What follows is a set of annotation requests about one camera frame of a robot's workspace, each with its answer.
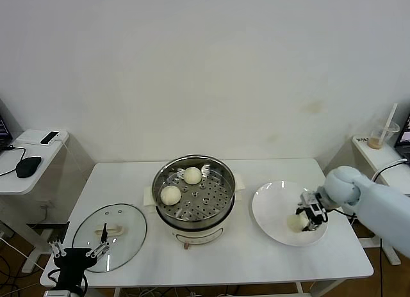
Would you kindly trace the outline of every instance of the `laptop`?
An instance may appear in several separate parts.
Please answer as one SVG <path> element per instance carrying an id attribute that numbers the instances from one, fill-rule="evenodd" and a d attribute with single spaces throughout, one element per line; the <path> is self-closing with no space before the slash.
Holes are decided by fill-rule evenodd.
<path id="1" fill-rule="evenodd" d="M 4 147 L 12 142 L 13 137 L 10 131 L 7 129 L 6 124 L 4 124 L 3 118 L 0 116 L 0 152 Z"/>
<path id="2" fill-rule="evenodd" d="M 410 159 L 410 115 L 397 138 L 395 149 L 402 157 Z"/>

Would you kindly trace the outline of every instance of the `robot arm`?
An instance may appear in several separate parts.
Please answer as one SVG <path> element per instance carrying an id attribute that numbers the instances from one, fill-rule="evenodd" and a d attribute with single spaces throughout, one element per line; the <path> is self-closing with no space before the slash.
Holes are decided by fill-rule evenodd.
<path id="1" fill-rule="evenodd" d="M 410 257 L 410 198 L 399 191 L 372 182 L 354 168 L 341 166 L 329 172 L 323 187 L 300 197 L 296 213 L 304 211 L 309 218 L 304 230 L 315 230 L 327 221 L 329 211 L 347 207 L 363 225 Z"/>
<path id="2" fill-rule="evenodd" d="M 82 290 L 81 281 L 86 278 L 84 271 L 97 264 L 97 261 L 110 249 L 107 242 L 107 224 L 104 224 L 99 245 L 91 248 L 63 248 L 59 241 L 51 242 L 54 264 L 58 267 L 53 272 L 60 272 L 56 286 L 44 293 L 44 297 L 83 297 L 86 289 Z"/>

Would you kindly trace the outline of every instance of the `plastic cup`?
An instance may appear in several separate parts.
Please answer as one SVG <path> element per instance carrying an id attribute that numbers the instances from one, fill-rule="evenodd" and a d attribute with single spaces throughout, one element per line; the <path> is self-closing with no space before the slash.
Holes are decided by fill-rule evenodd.
<path id="1" fill-rule="evenodd" d="M 384 131 L 385 124 L 380 122 L 377 126 L 373 129 L 372 134 L 370 135 L 369 140 L 367 141 L 367 145 L 372 149 L 379 150 L 382 148 L 384 143 L 388 141 L 396 132 L 399 132 L 400 126 L 397 123 L 391 121 L 390 125 L 386 131 L 386 135 L 384 136 L 383 140 L 380 141 L 381 136 Z"/>

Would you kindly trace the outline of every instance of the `glass lid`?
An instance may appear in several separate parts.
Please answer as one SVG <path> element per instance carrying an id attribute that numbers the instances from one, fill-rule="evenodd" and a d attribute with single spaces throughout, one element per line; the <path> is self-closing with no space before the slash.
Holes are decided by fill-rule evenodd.
<path id="1" fill-rule="evenodd" d="M 131 260 L 141 249 L 147 222 L 139 209 L 127 204 L 107 205 L 89 216 L 77 229 L 72 246 L 95 249 L 107 224 L 110 249 L 87 270 L 106 273 Z"/>

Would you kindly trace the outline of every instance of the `floor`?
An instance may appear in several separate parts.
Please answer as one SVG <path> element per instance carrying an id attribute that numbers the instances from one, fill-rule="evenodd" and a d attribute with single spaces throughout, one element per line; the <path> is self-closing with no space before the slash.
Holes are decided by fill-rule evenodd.
<path id="1" fill-rule="evenodd" d="M 370 237 L 372 233 L 368 231 L 361 224 L 355 224 L 354 230 L 359 237 Z M 23 238 L 15 234 L 9 243 L 16 246 L 23 253 L 28 254 L 32 247 Z M 378 249 L 366 249 L 366 253 L 369 256 L 370 261 L 373 264 L 375 270 L 373 276 L 369 278 L 346 280 L 344 283 L 339 285 L 337 288 L 327 293 L 325 297 L 378 297 L 380 296 L 380 269 L 379 269 L 379 250 Z M 410 296 L 410 259 L 399 255 L 402 264 L 400 266 L 392 266 L 387 261 L 385 256 L 382 256 L 383 264 L 383 275 L 384 275 L 384 296 L 385 297 L 408 297 Z M 15 250 L 11 249 L 9 246 L 0 242 L 0 258 L 4 257 L 10 265 L 12 276 L 21 277 L 25 274 L 19 273 L 21 266 L 24 262 L 22 256 L 18 254 Z M 47 263 L 48 256 L 44 255 L 40 258 L 39 264 L 45 266 Z M 6 274 L 8 272 L 8 266 L 4 260 L 0 259 L 0 271 Z M 28 277 L 24 278 L 9 278 L 0 273 L 0 283 L 5 283 L 5 285 L 0 285 L 0 297 L 11 296 L 11 297 L 36 297 L 43 296 L 45 287 L 38 284 L 40 280 L 41 272 L 36 272 Z M 20 292 L 10 294 L 13 291 L 26 287 L 31 284 L 37 284 L 32 287 L 21 290 Z M 308 291 L 311 283 L 303 283 L 303 288 Z M 228 288 L 226 286 L 213 286 L 213 287 L 179 287 L 176 290 L 171 288 L 168 290 L 167 287 L 163 287 L 153 292 L 153 295 L 147 294 L 146 297 L 187 297 L 189 296 L 189 291 L 193 291 L 196 294 L 203 296 L 218 296 L 219 294 L 236 294 L 239 296 L 243 295 L 259 295 L 259 294 L 284 294 L 284 293 L 296 293 L 296 287 L 294 284 L 263 284 L 263 285 L 230 285 Z M 106 296 L 113 296 L 113 289 L 101 289 Z M 139 289 L 125 289 L 122 296 L 135 296 L 139 295 Z"/>

